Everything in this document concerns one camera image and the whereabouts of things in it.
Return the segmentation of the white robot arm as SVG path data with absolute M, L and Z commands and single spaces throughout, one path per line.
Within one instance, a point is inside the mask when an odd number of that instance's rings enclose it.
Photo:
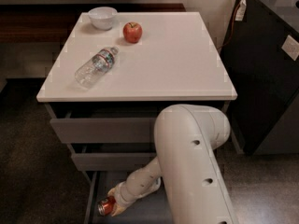
M 164 182 L 174 224 L 239 224 L 213 150 L 230 136 L 230 123 L 217 108 L 171 105 L 157 117 L 157 157 L 108 193 L 117 216 Z

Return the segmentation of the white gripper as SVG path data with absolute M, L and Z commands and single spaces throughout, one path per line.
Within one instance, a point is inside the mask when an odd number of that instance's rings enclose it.
M 129 192 L 125 182 L 121 182 L 116 187 L 112 188 L 107 193 L 107 196 L 113 196 L 117 202 L 114 204 L 110 214 L 112 217 L 122 214 L 126 208 L 131 206 L 137 200 L 136 196 Z

